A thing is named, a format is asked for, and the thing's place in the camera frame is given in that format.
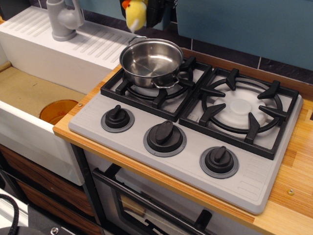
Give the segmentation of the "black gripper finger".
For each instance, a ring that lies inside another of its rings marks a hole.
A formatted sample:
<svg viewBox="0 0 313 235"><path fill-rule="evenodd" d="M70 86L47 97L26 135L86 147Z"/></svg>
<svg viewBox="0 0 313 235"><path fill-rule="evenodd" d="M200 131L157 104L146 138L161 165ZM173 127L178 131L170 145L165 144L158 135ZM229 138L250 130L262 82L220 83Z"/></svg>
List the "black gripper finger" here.
<svg viewBox="0 0 313 235"><path fill-rule="evenodd" d="M146 27L154 27L158 24L166 27L170 23L171 11L175 9L177 3L177 0L149 0Z"/></svg>

